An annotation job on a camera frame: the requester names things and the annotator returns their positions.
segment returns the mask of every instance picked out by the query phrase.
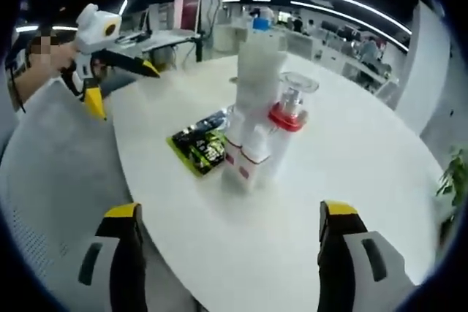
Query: table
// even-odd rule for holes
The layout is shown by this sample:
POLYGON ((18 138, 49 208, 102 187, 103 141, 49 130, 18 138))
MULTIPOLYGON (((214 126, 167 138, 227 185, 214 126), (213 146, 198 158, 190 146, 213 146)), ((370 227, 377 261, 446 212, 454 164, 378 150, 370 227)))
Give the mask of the table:
POLYGON ((221 170, 196 179, 185 168, 166 137, 233 103, 229 78, 236 70, 236 56, 205 61, 139 80, 111 97, 129 190, 182 284, 210 312, 317 310, 323 199, 356 206, 420 283, 434 262, 430 199, 442 170, 393 111, 321 66, 291 55, 284 65, 320 88, 275 187, 234 194, 221 170))
POLYGON ((151 50, 161 49, 171 45, 177 45, 185 42, 194 42, 199 39, 200 35, 192 31, 174 31, 162 30, 153 34, 147 40, 139 43, 141 51, 147 53, 151 50))

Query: person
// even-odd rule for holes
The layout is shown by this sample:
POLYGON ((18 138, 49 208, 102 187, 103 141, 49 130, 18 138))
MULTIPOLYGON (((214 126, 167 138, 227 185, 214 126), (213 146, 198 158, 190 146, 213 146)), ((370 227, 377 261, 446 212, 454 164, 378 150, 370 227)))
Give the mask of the person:
POLYGON ((294 24, 293 24, 293 17, 292 15, 290 14, 287 19, 286 19, 286 27, 287 29, 289 29, 290 31, 292 31, 294 29, 294 24))
POLYGON ((365 42, 360 50, 361 61, 365 63, 374 63, 380 54, 379 47, 375 41, 375 38, 369 37, 368 41, 365 42))
POLYGON ((314 20, 309 18, 309 21, 307 23, 307 28, 305 29, 305 33, 309 36, 312 35, 312 32, 315 30, 315 25, 314 25, 314 20))
POLYGON ((8 82, 13 107, 22 107, 49 79, 68 69, 77 54, 72 42, 58 44, 55 33, 40 29, 26 48, 26 71, 8 82))
POLYGON ((302 23, 302 18, 301 16, 298 16, 294 22, 292 23, 294 29, 293 31, 294 32, 299 32, 299 33, 302 33, 302 26, 303 26, 303 23, 302 23))
POLYGON ((93 58, 91 60, 91 71, 99 83, 107 77, 107 65, 98 58, 93 58))
POLYGON ((250 13, 249 13, 251 18, 259 18, 260 17, 260 8, 255 7, 250 13))

